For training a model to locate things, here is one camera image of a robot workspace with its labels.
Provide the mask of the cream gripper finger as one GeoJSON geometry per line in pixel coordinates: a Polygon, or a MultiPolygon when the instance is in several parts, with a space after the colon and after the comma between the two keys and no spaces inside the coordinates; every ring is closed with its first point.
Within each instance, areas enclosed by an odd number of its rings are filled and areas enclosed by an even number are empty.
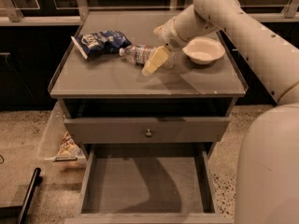
{"type": "Polygon", "coordinates": [[[162,66],[169,59],[169,57],[170,51],[166,47],[160,46],[154,48],[142,69],[142,74],[144,76],[152,75],[160,66],[162,66]]]}

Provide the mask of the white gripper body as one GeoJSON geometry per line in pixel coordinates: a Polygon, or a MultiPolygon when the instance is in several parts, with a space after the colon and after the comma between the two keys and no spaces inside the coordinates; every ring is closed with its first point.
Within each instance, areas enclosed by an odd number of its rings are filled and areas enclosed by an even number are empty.
{"type": "Polygon", "coordinates": [[[153,33],[159,41],[170,51],[178,51],[187,46],[189,39],[185,32],[188,29],[187,19],[179,15],[168,20],[165,24],[156,27],[153,33]]]}

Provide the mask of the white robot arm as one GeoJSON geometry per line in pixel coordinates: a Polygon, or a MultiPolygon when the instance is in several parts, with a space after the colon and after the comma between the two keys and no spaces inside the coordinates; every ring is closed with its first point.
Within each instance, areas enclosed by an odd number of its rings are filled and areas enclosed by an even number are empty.
{"type": "Polygon", "coordinates": [[[263,83],[276,107],[253,121],[240,148],[234,224],[299,224],[299,49],[253,19],[237,0],[192,0],[156,28],[162,45],[143,72],[170,52],[222,30],[263,83]]]}

